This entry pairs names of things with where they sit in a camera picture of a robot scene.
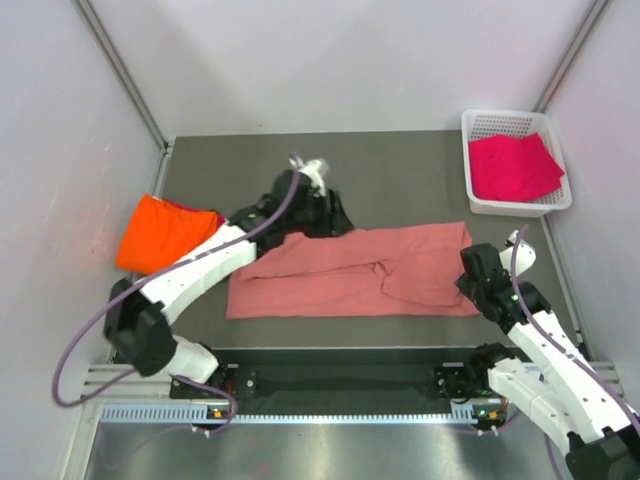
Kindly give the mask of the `salmon pink t shirt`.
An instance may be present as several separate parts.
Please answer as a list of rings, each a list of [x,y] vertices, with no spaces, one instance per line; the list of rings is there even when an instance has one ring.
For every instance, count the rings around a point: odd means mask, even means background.
[[[477,309],[459,291],[465,223],[354,230],[336,238],[291,234],[236,271],[226,316],[453,316]]]

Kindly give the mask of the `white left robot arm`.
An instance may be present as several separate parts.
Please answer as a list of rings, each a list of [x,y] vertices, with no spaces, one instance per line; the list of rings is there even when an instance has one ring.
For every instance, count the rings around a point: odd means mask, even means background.
[[[142,377],[159,373],[192,381],[205,396],[226,387],[227,374],[204,345],[173,334],[178,316],[210,288],[279,247],[286,236],[339,237],[353,230],[337,191],[325,184],[322,159],[293,161],[270,192],[238,210],[173,265],[111,291],[103,335]]]

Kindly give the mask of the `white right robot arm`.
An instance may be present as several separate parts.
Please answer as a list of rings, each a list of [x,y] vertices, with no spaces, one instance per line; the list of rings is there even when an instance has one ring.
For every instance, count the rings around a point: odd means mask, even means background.
[[[540,291],[518,280],[533,265],[533,251],[478,244],[460,256],[461,293],[540,371],[528,373],[500,343],[483,344],[464,363],[469,388],[517,407],[562,453],[573,478],[638,478],[639,415],[572,345]]]

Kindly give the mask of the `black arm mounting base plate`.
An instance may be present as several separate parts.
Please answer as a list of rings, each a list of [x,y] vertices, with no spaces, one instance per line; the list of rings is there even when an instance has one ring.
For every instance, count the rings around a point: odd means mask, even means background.
[[[234,348],[210,385],[243,415],[449,413],[501,401],[465,371],[470,347]]]

